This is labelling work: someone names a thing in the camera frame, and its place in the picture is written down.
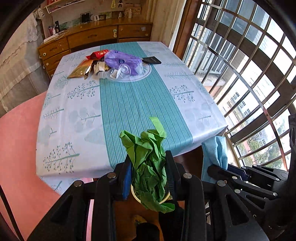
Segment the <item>light blue face mask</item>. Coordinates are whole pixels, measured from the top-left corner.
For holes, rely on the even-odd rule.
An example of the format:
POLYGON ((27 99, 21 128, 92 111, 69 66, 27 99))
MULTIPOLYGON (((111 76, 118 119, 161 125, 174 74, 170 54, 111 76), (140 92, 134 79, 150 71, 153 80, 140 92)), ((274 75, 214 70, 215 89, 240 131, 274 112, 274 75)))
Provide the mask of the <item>light blue face mask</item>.
POLYGON ((222 136, 214 136, 202 143, 203 150, 203 166, 201 180, 209 183, 215 183, 215 179, 207 173, 208 167, 211 165, 228 169, 227 145, 226 138, 222 136))

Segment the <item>green paper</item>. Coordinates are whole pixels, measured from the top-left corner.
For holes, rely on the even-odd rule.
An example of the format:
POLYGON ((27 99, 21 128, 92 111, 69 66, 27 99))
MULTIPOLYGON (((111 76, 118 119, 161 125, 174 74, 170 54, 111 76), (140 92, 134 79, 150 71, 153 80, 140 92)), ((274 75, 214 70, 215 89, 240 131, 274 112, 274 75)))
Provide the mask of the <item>green paper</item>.
MULTIPOLYGON (((143 131, 140 137, 128 131, 121 131, 119 137, 132 162, 132 185, 137 191, 148 192, 161 201, 166 193, 167 184, 166 153, 162 147, 162 141, 167 134, 157 117, 149 119, 154 128, 143 131)), ((142 205, 146 209, 162 213, 175 210, 174 204, 165 202, 142 205)))

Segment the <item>purple plastic bag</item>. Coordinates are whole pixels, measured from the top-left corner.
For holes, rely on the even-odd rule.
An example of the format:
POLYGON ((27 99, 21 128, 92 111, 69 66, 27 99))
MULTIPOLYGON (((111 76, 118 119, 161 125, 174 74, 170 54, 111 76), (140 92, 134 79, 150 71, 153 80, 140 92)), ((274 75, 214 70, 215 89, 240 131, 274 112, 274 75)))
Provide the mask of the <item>purple plastic bag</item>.
POLYGON ((127 67, 131 76, 142 75, 144 68, 140 57, 126 54, 117 50, 109 50, 104 55, 104 62, 110 68, 119 70, 121 67, 127 67))

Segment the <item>red snack packet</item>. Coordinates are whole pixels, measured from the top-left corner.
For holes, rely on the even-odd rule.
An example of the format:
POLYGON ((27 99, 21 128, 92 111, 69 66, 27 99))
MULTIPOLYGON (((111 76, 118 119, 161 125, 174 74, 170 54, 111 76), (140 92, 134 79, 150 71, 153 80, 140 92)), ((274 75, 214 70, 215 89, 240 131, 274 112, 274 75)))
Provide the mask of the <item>red snack packet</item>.
POLYGON ((90 54, 89 56, 87 56, 86 58, 88 60, 97 60, 99 61, 100 59, 102 59, 107 53, 109 52, 109 50, 105 49, 105 50, 100 50, 100 51, 95 51, 92 54, 90 54))

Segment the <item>left yellow slipper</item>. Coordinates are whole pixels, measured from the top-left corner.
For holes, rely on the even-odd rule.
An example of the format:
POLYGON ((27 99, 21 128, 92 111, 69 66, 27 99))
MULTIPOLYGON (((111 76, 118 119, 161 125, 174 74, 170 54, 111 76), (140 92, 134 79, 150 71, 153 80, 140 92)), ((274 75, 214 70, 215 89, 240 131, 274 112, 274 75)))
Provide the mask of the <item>left yellow slipper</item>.
POLYGON ((132 220, 133 220, 135 226, 143 224, 143 223, 147 223, 147 221, 140 215, 134 215, 132 217, 132 220))

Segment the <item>teal striped floral tablecloth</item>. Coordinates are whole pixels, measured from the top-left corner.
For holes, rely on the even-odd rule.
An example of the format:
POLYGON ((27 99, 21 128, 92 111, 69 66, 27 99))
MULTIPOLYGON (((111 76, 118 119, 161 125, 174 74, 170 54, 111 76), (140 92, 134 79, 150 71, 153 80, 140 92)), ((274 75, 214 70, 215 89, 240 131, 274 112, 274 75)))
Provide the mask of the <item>teal striped floral tablecloth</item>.
POLYGON ((197 76, 163 43, 126 42, 105 49, 155 56, 160 63, 144 65, 141 77, 115 81, 94 74, 69 77, 94 48, 62 58, 45 95, 36 144, 36 173, 59 194, 73 181, 103 176, 123 162, 120 133, 139 136, 154 127, 152 116, 166 131, 163 148, 174 156, 223 135, 227 128, 197 76))

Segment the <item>clear plastic bottle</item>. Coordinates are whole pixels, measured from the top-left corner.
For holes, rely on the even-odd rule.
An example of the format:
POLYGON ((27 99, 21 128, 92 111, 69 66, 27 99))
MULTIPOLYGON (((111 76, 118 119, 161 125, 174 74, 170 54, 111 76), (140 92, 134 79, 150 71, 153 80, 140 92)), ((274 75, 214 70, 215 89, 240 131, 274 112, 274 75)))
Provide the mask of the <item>clear plastic bottle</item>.
POLYGON ((108 72, 108 76, 111 80, 128 81, 131 77, 131 73, 131 69, 128 65, 121 64, 118 69, 111 68, 108 72))

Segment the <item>round glass plate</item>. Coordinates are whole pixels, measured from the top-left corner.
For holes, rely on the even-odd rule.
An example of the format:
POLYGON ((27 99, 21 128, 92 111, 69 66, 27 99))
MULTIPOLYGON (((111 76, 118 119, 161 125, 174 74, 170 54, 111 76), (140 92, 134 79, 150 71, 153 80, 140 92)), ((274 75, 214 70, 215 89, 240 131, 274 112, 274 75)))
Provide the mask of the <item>round glass plate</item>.
POLYGON ((132 75, 131 68, 127 64, 121 64, 118 70, 111 68, 108 71, 100 71, 97 76, 99 79, 108 79, 117 82, 133 82, 148 77, 152 72, 152 67, 149 64, 142 63, 136 70, 139 70, 140 73, 132 75))

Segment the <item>golden snack wrapper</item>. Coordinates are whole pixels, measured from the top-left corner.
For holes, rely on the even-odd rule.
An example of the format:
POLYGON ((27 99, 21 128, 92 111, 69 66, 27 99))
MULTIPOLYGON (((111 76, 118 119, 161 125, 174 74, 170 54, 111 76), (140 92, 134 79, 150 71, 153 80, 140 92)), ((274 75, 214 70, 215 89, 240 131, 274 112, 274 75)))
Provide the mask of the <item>golden snack wrapper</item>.
POLYGON ((91 67, 93 64, 93 60, 85 59, 83 60, 71 73, 68 75, 68 79, 70 78, 84 78, 87 79, 89 72, 91 71, 91 67))

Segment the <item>black small booklet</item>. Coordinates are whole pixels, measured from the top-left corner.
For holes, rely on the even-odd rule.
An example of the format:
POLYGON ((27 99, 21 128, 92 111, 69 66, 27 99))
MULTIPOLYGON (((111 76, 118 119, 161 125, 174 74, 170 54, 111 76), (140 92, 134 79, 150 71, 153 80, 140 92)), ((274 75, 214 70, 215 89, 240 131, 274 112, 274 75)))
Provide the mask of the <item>black small booklet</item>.
POLYGON ((155 56, 151 56, 151 57, 144 57, 142 58, 142 61, 146 64, 161 64, 162 62, 157 59, 155 56))

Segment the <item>metal window grille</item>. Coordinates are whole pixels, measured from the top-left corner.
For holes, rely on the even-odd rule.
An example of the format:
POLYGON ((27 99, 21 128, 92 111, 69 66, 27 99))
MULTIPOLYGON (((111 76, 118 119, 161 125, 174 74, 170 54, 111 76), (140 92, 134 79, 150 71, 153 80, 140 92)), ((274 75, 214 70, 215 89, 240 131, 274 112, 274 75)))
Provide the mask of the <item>metal window grille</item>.
POLYGON ((295 46, 258 1, 186 1, 180 54, 227 122, 238 162, 288 170, 295 46))

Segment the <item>wooden drawer desk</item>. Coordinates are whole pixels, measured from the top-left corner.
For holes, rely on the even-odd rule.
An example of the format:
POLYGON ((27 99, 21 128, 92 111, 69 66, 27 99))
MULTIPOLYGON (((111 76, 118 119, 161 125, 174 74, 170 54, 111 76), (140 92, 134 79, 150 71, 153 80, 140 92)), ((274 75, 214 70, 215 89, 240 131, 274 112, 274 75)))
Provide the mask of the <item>wooden drawer desk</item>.
POLYGON ((62 57, 98 45, 149 41, 152 22, 143 18, 107 19, 71 27, 38 47, 43 68, 53 77, 62 57))

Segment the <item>white lace covered furniture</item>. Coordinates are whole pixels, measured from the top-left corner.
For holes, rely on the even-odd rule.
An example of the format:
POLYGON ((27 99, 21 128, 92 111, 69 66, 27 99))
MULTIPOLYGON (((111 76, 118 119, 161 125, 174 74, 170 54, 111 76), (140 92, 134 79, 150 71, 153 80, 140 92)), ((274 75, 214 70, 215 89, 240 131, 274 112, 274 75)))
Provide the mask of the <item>white lace covered furniture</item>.
POLYGON ((1 53, 1 116, 19 104, 45 92, 49 77, 38 47, 43 42, 37 12, 20 24, 1 53))

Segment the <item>black picture frame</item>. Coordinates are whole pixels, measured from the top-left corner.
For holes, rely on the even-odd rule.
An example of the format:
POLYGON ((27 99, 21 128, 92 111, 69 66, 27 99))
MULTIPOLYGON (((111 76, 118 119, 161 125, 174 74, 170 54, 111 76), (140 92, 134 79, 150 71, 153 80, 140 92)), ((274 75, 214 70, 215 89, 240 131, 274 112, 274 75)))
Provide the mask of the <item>black picture frame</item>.
POLYGON ((81 24, 90 22, 90 12, 80 14, 80 22, 81 24))

